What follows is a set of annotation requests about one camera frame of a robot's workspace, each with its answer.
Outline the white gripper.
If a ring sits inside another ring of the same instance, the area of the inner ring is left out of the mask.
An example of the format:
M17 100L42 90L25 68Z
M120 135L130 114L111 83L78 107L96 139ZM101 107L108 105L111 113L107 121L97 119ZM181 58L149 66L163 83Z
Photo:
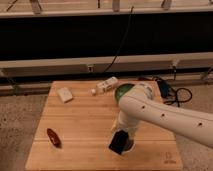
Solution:
M123 130L128 133L130 138L134 138L136 131L139 128L140 121L140 117L126 114L123 111L120 111L112 125L112 132L116 133Z

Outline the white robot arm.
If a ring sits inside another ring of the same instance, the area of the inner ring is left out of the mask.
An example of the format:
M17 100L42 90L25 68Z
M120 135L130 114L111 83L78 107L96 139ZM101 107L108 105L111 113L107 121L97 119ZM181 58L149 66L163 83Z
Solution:
M120 109L116 130L134 135L139 123L146 121L213 148L213 114L156 102L146 82L120 85L115 99Z

